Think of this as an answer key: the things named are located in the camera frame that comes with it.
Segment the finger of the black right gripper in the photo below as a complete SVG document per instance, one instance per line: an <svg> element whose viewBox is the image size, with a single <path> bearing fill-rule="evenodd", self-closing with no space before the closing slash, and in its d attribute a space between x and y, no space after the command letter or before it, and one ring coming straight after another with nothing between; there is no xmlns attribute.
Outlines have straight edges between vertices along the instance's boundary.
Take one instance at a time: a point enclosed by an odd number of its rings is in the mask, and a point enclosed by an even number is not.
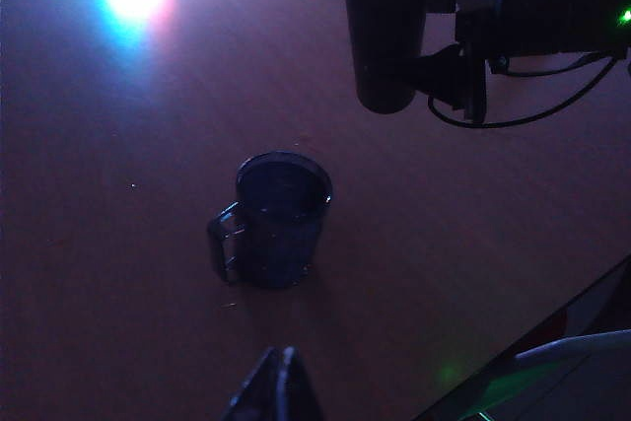
<svg viewBox="0 0 631 421"><path fill-rule="evenodd" d="M419 58L416 89L463 112L467 121L484 121L487 112L485 61L458 44Z"/></svg>

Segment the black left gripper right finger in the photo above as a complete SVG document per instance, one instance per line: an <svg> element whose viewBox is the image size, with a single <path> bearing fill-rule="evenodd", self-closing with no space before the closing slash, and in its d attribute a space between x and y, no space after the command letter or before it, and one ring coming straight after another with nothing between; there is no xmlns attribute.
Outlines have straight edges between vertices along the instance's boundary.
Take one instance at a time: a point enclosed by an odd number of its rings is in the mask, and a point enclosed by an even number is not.
<svg viewBox="0 0 631 421"><path fill-rule="evenodd" d="M280 364L280 419L316 421L323 413L299 351L287 347Z"/></svg>

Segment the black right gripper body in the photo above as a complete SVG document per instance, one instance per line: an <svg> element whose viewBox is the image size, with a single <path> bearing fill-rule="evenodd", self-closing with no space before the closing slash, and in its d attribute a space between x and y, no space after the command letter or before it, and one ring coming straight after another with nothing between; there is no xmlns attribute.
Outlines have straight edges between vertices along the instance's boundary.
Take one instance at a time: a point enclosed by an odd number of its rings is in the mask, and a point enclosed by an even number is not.
<svg viewBox="0 0 631 421"><path fill-rule="evenodd" d="M619 51L630 46L630 0L493 0L456 14L456 41L487 58Z"/></svg>

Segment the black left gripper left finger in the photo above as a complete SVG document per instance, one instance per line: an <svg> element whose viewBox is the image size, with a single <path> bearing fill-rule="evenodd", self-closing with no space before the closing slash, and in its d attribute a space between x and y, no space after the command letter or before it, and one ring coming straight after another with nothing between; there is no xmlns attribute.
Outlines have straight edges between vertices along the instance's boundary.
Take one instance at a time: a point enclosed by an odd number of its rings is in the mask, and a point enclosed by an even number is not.
<svg viewBox="0 0 631 421"><path fill-rule="evenodd" d="M279 349L267 348L231 396L221 419L272 420L279 363Z"/></svg>

